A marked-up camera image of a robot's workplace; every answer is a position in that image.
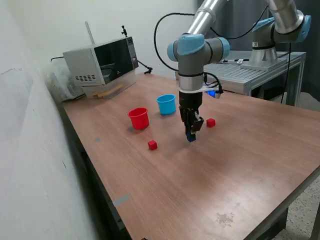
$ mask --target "robotic arm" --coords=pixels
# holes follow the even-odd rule
[[[223,37],[205,39],[204,35],[227,1],[229,0],[205,0],[194,15],[187,32],[167,48],[170,60],[178,62],[179,109],[185,134],[190,142],[196,140],[196,132],[204,122],[199,116],[203,92],[213,90],[216,97],[223,93],[218,84],[203,84],[206,81],[204,66],[226,58],[230,45]],[[308,35],[311,23],[311,17],[304,16],[297,10],[294,0],[266,1],[274,18],[260,21],[253,30],[254,43],[250,62],[255,65],[276,61],[275,43],[302,42]]]

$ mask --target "floor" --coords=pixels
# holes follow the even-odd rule
[[[320,102],[302,92],[300,108],[320,112]],[[320,202],[320,176],[289,207],[286,229],[273,240],[309,240]]]

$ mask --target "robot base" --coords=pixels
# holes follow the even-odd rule
[[[241,69],[271,71],[282,65],[286,58],[278,58],[276,48],[253,49],[249,63],[242,64]]]

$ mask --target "red block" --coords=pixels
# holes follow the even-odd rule
[[[148,146],[150,150],[155,150],[158,148],[157,142],[155,140],[149,141]]]
[[[207,126],[208,128],[213,128],[215,125],[216,125],[216,120],[214,120],[213,118],[209,118],[209,119],[206,121],[206,126]]]

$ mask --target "gray tape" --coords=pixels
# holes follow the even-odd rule
[[[129,200],[129,195],[126,194],[123,197],[119,198],[118,200],[114,201],[113,205],[115,207],[118,207],[120,204],[122,204],[123,202],[128,201],[128,200]]]

